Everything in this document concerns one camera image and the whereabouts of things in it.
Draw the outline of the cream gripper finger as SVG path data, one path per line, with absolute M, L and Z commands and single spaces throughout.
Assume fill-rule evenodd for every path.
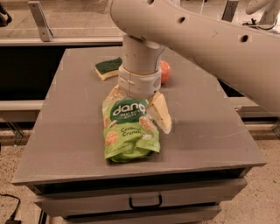
M 157 92 L 148 99 L 147 113 L 165 134 L 170 133 L 172 130 L 172 119 L 163 94 Z
M 126 94 L 125 92 L 120 88 L 119 85 L 116 85 L 113 87 L 107 98 L 105 99 L 106 102 L 112 102 L 112 101 L 120 101 L 121 99 L 125 98 Z

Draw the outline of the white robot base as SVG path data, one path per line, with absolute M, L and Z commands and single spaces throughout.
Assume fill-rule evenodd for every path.
M 252 15 L 260 10 L 262 16 L 259 20 L 252 18 L 244 25 L 264 31 L 272 30 L 277 25 L 280 0 L 249 0 L 245 12 Z

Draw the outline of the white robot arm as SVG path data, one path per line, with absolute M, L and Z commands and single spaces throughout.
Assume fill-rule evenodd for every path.
M 118 83 L 127 96 L 145 100 L 158 92 L 160 55 L 168 47 L 280 114 L 277 35 L 198 15 L 171 0 L 112 0 L 110 16 L 125 33 Z

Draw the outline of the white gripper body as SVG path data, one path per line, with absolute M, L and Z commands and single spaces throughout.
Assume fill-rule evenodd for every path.
M 128 97 L 146 100 L 161 88 L 161 70 L 152 74 L 135 74 L 120 66 L 118 84 Z

